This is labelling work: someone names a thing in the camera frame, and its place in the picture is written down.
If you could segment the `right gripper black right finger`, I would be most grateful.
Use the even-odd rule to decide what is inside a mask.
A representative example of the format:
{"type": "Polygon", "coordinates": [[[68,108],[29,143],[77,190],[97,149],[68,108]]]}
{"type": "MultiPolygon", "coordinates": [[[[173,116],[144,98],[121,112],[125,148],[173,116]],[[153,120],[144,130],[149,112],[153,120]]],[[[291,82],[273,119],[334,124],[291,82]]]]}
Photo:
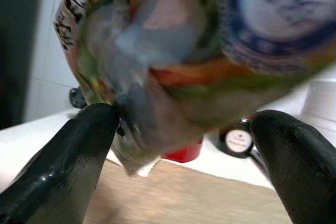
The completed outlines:
{"type": "Polygon", "coordinates": [[[315,127],[276,110],[250,122],[276,193],[293,224],[336,224],[336,147],[315,127]]]}

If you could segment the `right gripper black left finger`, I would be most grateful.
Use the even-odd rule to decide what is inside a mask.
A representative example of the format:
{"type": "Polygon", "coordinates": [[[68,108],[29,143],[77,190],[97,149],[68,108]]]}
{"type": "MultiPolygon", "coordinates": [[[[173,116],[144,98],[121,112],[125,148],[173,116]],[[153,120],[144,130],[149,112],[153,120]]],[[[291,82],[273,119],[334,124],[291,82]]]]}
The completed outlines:
{"type": "Polygon", "coordinates": [[[68,120],[0,193],[0,224],[82,224],[118,124],[106,103],[68,120]]]}

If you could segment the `colourful printed snack bag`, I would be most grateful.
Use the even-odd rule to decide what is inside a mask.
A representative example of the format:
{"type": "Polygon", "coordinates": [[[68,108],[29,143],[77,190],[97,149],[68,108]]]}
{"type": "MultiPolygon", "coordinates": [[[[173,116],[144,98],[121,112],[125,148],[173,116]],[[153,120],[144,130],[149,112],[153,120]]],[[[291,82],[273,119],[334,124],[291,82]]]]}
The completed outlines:
{"type": "Polygon", "coordinates": [[[54,28],[128,174],[336,63],[336,0],[61,0],[54,28]]]}

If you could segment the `dark jar with white label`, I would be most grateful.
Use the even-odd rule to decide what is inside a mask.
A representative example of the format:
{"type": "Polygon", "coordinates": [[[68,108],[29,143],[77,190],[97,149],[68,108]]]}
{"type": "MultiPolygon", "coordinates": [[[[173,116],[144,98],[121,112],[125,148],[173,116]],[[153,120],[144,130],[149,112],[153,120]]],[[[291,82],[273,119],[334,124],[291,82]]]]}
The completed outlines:
{"type": "Polygon", "coordinates": [[[217,148],[224,154],[248,158],[253,146],[250,117],[242,117],[219,131],[217,148]]]}

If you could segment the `black round knob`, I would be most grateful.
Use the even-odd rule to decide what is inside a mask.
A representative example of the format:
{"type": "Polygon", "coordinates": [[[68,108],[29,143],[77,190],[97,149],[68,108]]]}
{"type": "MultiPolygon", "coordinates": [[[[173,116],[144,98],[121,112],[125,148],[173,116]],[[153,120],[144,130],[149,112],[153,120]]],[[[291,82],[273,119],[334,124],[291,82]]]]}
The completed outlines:
{"type": "Polygon", "coordinates": [[[69,101],[76,109],[83,109],[87,106],[86,100],[80,88],[71,88],[69,91],[69,101]]]}

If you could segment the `red pot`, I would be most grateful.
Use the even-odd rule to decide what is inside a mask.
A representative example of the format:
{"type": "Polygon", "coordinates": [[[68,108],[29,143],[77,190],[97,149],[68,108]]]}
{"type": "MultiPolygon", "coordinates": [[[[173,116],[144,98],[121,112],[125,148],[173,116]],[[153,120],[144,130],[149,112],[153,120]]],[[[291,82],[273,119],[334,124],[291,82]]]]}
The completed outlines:
{"type": "Polygon", "coordinates": [[[190,141],[175,151],[161,155],[161,158],[175,161],[178,163],[187,163],[196,159],[201,151],[203,140],[190,141]]]}

